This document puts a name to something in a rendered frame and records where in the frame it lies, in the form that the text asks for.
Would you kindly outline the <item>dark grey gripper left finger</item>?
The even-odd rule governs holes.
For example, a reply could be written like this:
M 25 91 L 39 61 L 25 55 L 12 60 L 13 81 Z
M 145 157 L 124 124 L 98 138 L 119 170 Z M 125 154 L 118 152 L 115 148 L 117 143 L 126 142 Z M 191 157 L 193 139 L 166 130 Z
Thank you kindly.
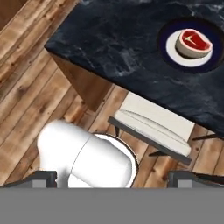
M 56 171 L 35 171 L 24 179 L 2 185 L 2 188 L 56 188 Z

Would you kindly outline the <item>dark blue white plate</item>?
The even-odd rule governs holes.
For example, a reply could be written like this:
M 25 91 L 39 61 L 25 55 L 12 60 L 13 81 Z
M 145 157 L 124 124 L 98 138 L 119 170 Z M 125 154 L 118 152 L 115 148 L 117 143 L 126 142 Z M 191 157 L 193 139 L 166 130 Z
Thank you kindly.
M 206 56 L 191 58 L 176 47 L 179 36 L 186 30 L 199 32 L 204 41 L 212 44 L 212 49 Z M 163 60 L 171 67 L 189 74 L 203 74 L 213 71 L 224 62 L 224 31 L 204 18 L 176 18 L 167 22 L 159 31 L 157 48 Z

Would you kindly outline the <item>white cushioned stool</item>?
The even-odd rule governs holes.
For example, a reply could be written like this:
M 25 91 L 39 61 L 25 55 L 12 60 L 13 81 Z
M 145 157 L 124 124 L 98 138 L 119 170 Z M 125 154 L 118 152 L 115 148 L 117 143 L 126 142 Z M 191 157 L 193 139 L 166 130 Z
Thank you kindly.
M 171 156 L 189 165 L 192 147 L 188 143 L 194 123 L 143 97 L 128 92 L 122 105 L 108 122 L 115 133 L 124 130 L 157 149 L 150 157 Z

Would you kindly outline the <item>white round object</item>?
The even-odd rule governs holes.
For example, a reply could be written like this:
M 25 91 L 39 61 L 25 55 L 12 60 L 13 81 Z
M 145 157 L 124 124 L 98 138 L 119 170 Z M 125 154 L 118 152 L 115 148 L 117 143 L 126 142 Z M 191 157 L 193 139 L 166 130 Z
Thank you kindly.
M 137 157 L 123 140 L 64 120 L 44 126 L 37 147 L 39 168 L 55 171 L 59 188 L 130 188 L 137 175 Z

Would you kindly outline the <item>brown wooden cabinet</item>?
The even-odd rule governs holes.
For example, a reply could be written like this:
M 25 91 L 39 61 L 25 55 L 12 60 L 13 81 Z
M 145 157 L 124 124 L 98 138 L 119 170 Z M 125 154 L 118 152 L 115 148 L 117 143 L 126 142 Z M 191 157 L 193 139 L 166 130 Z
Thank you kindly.
M 0 0 L 0 31 L 26 2 L 27 0 Z

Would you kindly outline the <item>wooden kitchen island cabinet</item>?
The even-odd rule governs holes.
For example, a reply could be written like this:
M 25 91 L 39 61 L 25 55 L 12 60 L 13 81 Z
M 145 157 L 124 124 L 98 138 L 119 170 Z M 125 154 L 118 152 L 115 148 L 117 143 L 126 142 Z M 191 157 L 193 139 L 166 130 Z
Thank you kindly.
M 96 111 L 111 89 L 112 83 L 53 53 L 51 56 L 87 107 Z

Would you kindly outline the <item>raw red steak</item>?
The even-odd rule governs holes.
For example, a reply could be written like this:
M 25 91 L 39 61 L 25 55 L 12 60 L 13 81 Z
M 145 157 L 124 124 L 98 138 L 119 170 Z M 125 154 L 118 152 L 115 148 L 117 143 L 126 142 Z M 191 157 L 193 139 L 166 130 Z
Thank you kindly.
M 213 43 L 205 40 L 203 34 L 194 29 L 183 30 L 175 46 L 179 53 L 191 59 L 204 58 L 213 50 Z

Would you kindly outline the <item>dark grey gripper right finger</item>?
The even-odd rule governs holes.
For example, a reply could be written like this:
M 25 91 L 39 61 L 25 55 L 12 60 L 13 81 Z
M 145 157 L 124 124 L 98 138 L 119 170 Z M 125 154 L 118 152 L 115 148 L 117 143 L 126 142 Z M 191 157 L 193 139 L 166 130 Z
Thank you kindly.
M 169 188 L 224 188 L 224 176 L 209 175 L 191 171 L 170 171 L 168 173 Z

